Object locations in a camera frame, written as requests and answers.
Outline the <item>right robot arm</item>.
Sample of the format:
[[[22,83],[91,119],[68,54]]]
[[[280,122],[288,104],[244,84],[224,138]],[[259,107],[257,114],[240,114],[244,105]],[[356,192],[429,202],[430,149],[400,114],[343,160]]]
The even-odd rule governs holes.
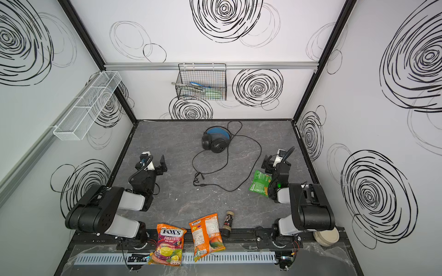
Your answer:
[[[270,175],[268,197],[289,204],[291,214],[272,225],[271,238],[284,247],[290,237],[303,232],[331,231],[336,222],[332,208],[320,184],[296,184],[288,181],[291,165],[281,156],[266,156],[261,166]]]

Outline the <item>black and blue headphones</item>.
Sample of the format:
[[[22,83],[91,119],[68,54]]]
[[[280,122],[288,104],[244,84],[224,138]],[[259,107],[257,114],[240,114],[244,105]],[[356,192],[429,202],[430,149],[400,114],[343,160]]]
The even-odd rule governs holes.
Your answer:
[[[233,135],[222,126],[212,126],[206,129],[201,137],[202,148],[206,151],[219,154],[230,145]]]

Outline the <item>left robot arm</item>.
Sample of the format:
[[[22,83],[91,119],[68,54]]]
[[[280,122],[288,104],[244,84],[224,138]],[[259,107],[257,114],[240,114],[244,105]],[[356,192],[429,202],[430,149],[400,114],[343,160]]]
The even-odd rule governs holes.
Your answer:
[[[157,177],[168,171],[165,157],[154,165],[149,151],[140,155],[136,172],[128,178],[130,189],[94,184],[72,207],[65,218],[68,229],[84,233],[106,234],[132,242],[136,250],[145,248],[151,241],[146,224],[117,214],[119,210],[146,212],[151,207],[159,189]]]

